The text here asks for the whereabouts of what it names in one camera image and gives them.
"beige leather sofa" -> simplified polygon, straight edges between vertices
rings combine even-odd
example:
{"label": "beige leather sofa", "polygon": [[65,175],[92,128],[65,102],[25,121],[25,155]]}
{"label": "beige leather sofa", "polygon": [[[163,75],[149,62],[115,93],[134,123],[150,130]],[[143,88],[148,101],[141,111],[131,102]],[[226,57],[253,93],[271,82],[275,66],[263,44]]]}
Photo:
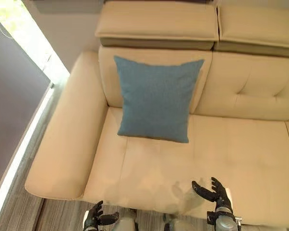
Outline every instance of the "beige leather sofa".
{"label": "beige leather sofa", "polygon": [[[214,204],[192,192],[191,181],[210,187],[214,176],[230,188],[243,223],[289,227],[289,12],[263,9],[257,23],[249,20],[260,10],[248,8],[243,20],[238,7],[220,6],[217,15],[213,5],[109,1],[96,31],[103,46],[76,61],[26,189],[206,218]],[[205,60],[189,143],[117,135],[122,96],[114,55],[166,65]]]}

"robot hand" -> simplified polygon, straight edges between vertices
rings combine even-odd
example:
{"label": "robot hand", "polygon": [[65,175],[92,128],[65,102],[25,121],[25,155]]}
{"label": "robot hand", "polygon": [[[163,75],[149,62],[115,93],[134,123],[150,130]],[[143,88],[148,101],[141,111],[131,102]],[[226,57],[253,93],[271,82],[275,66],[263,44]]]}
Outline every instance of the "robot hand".
{"label": "robot hand", "polygon": [[83,231],[98,231],[99,225],[111,225],[119,218],[119,213],[116,212],[111,215],[102,215],[103,201],[100,201],[92,209],[89,210],[88,216],[84,222]]}
{"label": "robot hand", "polygon": [[215,192],[211,192],[206,188],[201,187],[199,184],[196,183],[196,181],[192,181],[192,187],[199,196],[203,197],[208,201],[216,202],[215,209],[219,207],[225,207],[228,208],[231,211],[231,213],[233,213],[231,202],[227,196],[226,189],[216,178],[211,177],[211,180],[212,180],[212,189]]}
{"label": "robot hand", "polygon": [[228,198],[225,187],[214,177],[211,177],[212,189],[211,192],[206,188],[201,187],[196,181],[192,181],[194,191],[202,198],[216,202],[215,212],[207,212],[207,223],[214,225],[216,231],[241,231],[241,217],[233,215],[231,201]]}

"sofa armrest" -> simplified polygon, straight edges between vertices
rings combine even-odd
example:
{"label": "sofa armrest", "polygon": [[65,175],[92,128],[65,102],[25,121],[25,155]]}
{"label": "sofa armrest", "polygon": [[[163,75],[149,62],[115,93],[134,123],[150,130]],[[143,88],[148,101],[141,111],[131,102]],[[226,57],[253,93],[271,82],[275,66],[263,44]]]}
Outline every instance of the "sofa armrest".
{"label": "sofa armrest", "polygon": [[34,195],[72,200],[82,196],[103,128],[107,103],[97,53],[77,59],[28,174]]}

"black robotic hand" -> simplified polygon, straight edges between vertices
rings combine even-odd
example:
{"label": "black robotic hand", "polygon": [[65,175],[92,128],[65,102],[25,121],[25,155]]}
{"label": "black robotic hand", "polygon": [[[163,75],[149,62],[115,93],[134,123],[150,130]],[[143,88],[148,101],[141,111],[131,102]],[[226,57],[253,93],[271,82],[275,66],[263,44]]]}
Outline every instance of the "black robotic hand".
{"label": "black robotic hand", "polygon": [[102,204],[103,201],[100,201],[89,210],[88,216],[84,222],[83,231],[98,231],[99,225],[111,225],[118,220],[118,212],[109,215],[102,215]]}
{"label": "black robotic hand", "polygon": [[230,209],[231,213],[233,213],[231,202],[227,196],[226,189],[216,178],[211,177],[211,180],[212,180],[212,189],[215,192],[211,192],[210,190],[201,187],[199,184],[197,184],[196,181],[192,181],[192,187],[199,196],[203,197],[208,201],[216,202],[215,209],[219,207],[226,207]]}

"wall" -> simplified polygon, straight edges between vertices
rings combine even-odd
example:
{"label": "wall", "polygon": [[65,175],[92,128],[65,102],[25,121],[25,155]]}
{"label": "wall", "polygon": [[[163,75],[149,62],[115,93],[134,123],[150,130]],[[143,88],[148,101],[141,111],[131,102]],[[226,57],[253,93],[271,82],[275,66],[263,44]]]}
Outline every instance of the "wall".
{"label": "wall", "polygon": [[68,71],[83,50],[98,51],[99,0],[22,0]]}
{"label": "wall", "polygon": [[0,24],[0,181],[50,80]]}

